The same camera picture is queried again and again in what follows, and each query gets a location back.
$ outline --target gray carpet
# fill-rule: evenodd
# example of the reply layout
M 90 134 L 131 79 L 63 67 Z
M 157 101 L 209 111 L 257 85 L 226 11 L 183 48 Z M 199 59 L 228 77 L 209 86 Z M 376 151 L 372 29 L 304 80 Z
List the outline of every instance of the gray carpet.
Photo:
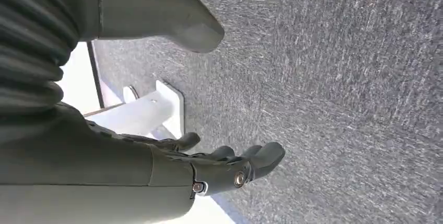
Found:
M 202 0 L 210 54 L 95 42 L 101 75 L 184 93 L 200 150 L 279 141 L 272 175 L 221 195 L 250 223 L 442 223 L 442 0 Z

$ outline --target black prosthetic hand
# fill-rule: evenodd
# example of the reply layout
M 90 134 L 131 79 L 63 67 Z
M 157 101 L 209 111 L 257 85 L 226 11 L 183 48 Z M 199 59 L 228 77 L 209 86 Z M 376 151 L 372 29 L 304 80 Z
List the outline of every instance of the black prosthetic hand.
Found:
M 54 81 L 78 41 L 149 36 L 205 53 L 224 30 L 199 0 L 0 0 L 1 223 L 172 219 L 196 194 L 240 188 L 278 165 L 277 143 L 188 155 L 195 134 L 119 135 L 60 103 Z

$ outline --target bolt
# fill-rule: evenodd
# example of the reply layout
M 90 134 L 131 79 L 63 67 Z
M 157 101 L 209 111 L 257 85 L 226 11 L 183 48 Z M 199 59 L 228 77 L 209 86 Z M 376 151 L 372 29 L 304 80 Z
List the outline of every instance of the bolt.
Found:
M 205 189 L 205 185 L 201 182 L 194 182 L 194 185 L 192 185 L 192 191 L 196 193 L 201 193 Z
M 242 171 L 238 171 L 234 177 L 234 185 L 236 187 L 242 187 L 245 181 L 244 173 Z

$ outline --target white stand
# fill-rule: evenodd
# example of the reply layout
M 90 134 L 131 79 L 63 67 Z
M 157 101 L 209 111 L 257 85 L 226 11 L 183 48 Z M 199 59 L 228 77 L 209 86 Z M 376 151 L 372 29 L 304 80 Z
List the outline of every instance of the white stand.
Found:
M 142 136 L 163 125 L 178 139 L 184 134 L 183 108 L 183 95 L 169 84 L 157 80 L 156 91 L 86 119 L 118 134 Z

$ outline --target black strip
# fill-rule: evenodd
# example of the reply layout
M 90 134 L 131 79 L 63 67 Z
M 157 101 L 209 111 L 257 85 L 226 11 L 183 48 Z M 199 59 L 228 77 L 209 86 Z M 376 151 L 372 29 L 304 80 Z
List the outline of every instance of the black strip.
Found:
M 94 83 L 96 84 L 98 103 L 100 104 L 100 108 L 103 109 L 104 108 L 103 94 L 101 93 L 100 78 L 98 76 L 94 47 L 92 46 L 91 41 L 86 42 L 86 45 L 88 46 L 89 60 L 91 61 L 91 67 L 92 67 L 92 75 L 94 76 Z

